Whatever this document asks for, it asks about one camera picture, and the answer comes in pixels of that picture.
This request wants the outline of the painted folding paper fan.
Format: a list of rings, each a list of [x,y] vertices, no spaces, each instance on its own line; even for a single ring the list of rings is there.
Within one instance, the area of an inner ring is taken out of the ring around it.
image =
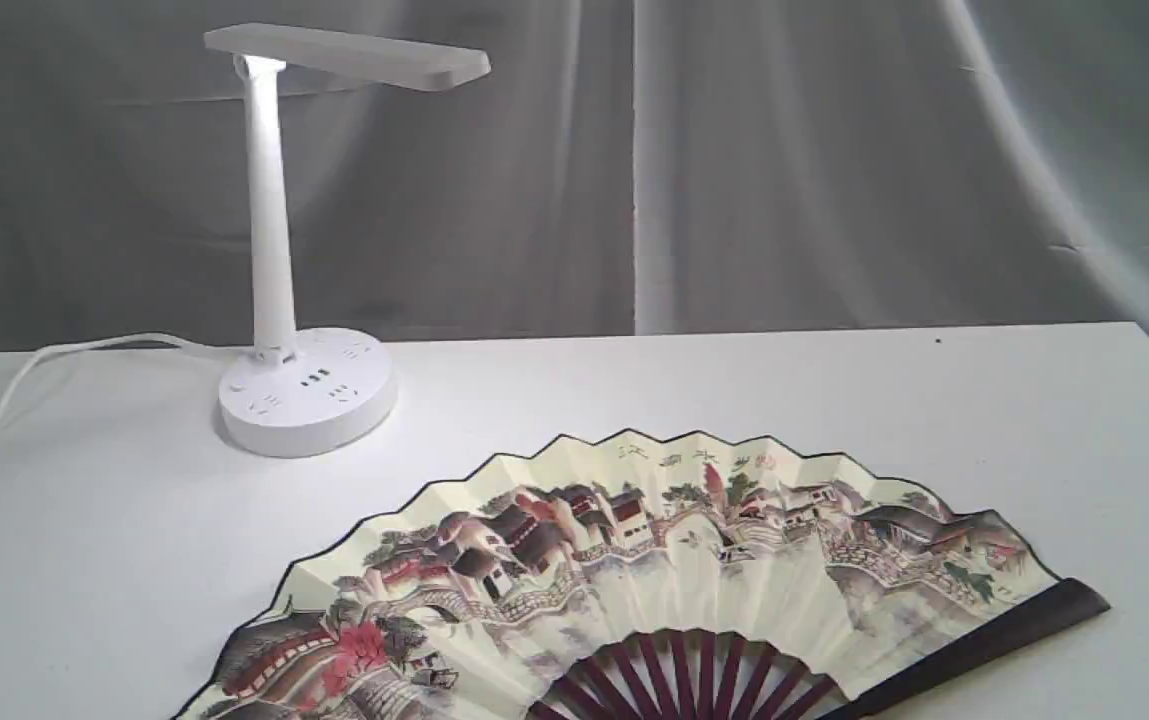
[[[292,562],[182,719],[870,719],[1104,614],[845,454],[560,436]]]

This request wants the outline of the white desk lamp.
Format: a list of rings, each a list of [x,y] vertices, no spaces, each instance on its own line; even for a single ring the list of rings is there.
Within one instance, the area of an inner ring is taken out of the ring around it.
[[[336,451],[373,432],[394,410],[399,384],[385,346],[364,332],[299,327],[280,124],[287,67],[372,85],[442,92],[486,77],[473,47],[327,29],[244,23],[205,33],[234,59],[242,82],[250,206],[253,344],[222,374],[217,405],[236,446],[263,457]]]

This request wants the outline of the grey backdrop curtain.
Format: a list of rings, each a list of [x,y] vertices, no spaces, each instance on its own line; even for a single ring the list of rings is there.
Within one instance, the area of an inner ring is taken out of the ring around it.
[[[0,351],[249,342],[253,22],[492,64],[282,73],[301,324],[1149,334],[1149,1],[0,1]]]

